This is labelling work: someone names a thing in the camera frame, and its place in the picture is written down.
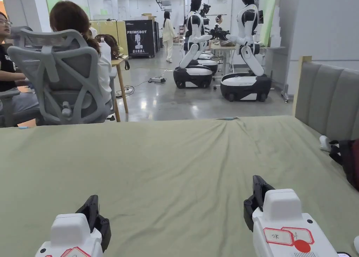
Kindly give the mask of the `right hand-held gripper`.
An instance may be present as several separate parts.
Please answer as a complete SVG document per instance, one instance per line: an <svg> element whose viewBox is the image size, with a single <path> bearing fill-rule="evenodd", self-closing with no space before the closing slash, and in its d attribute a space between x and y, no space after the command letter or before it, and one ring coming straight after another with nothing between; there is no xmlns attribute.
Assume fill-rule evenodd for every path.
<svg viewBox="0 0 359 257"><path fill-rule="evenodd" d="M253 194L244 200L243 208L246 226L253 232L256 256L338 256L317 222L302 212L301 201L293 189L275 189L254 175Z"/></svg>

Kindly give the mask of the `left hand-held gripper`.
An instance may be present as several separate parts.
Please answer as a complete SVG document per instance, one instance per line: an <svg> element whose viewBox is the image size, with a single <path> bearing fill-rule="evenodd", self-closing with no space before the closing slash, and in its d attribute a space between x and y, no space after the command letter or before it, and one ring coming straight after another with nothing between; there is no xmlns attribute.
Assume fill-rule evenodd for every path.
<svg viewBox="0 0 359 257"><path fill-rule="evenodd" d="M59 214L36 257L102 257L111 240L108 218L99 214L99 197L91 195L75 212Z"/></svg>

